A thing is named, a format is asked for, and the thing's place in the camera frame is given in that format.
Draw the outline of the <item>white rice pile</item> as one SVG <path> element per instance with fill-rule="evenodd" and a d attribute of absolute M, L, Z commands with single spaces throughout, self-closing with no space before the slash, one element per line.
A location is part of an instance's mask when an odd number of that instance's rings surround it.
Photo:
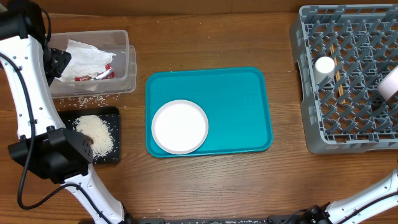
<path fill-rule="evenodd" d="M 80 116 L 74 120 L 73 124 L 75 131 L 81 132 L 93 140 L 90 146 L 95 159 L 107 156 L 113 150 L 114 138 L 111 136 L 109 125 L 99 116 Z"/>

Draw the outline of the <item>brown food scrap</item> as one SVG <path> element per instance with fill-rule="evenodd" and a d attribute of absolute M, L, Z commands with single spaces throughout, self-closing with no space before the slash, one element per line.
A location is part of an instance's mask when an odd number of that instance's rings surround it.
<path fill-rule="evenodd" d="M 85 137 L 83 138 L 83 144 L 86 146 L 90 146 L 94 143 L 94 140 L 92 138 L 90 138 L 89 136 L 85 135 Z"/>

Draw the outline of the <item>white pink bowl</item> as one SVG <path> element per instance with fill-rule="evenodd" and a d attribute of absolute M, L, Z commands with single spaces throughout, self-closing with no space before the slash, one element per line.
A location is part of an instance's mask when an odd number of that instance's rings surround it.
<path fill-rule="evenodd" d="M 395 67 L 377 86 L 379 94 L 388 101 L 398 91 L 398 67 Z"/>

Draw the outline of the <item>small white cup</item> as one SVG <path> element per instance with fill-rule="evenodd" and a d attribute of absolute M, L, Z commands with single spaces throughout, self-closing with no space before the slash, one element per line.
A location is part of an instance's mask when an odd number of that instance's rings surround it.
<path fill-rule="evenodd" d="M 316 84 L 320 84 L 324 79 L 333 78 L 335 75 L 335 61 L 331 57 L 320 57 L 313 66 L 313 77 Z"/>

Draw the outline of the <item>white napkin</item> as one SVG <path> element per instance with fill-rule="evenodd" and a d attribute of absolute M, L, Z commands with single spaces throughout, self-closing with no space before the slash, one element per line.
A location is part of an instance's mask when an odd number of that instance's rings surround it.
<path fill-rule="evenodd" d="M 61 82 L 72 82 L 75 77 L 96 77 L 107 70 L 106 66 L 113 61 L 116 54 L 99 50 L 93 45 L 69 40 L 66 52 L 72 58 L 58 78 Z"/>

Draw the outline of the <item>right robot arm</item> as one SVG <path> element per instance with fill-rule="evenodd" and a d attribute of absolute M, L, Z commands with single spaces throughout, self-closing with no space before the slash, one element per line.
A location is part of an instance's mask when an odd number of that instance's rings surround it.
<path fill-rule="evenodd" d="M 304 213 L 300 223 L 357 224 L 397 206 L 397 170 L 360 193 L 314 207 Z"/>

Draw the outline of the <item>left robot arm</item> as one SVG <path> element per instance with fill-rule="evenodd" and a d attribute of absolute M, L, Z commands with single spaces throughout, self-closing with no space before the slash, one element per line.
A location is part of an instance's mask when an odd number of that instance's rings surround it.
<path fill-rule="evenodd" d="M 32 1 L 9 1 L 1 13 L 1 65 L 11 89 L 18 142 L 8 147 L 24 172 L 68 190 L 94 223 L 131 223 L 124 205 L 104 186 L 93 167 L 84 134 L 67 129 L 49 86 L 68 65 L 69 53 L 49 46 L 48 13 Z"/>

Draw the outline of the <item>red snack wrapper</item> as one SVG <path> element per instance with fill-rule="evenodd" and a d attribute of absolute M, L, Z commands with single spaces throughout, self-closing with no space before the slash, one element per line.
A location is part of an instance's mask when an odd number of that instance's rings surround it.
<path fill-rule="evenodd" d="M 97 74 L 95 77 L 91 76 L 84 76 L 84 77 L 75 77 L 76 82 L 80 81 L 90 81 L 90 80 L 105 80 L 105 79 L 112 79 L 115 77 L 114 69 L 110 64 L 105 66 L 105 71 Z"/>

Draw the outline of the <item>white round plate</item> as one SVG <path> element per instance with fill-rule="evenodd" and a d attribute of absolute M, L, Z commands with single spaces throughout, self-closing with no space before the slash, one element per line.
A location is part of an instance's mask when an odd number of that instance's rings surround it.
<path fill-rule="evenodd" d="M 174 155 L 189 154 L 205 142 L 209 121 L 204 110 L 188 100 L 173 100 L 161 106 L 151 122 L 155 143 Z"/>

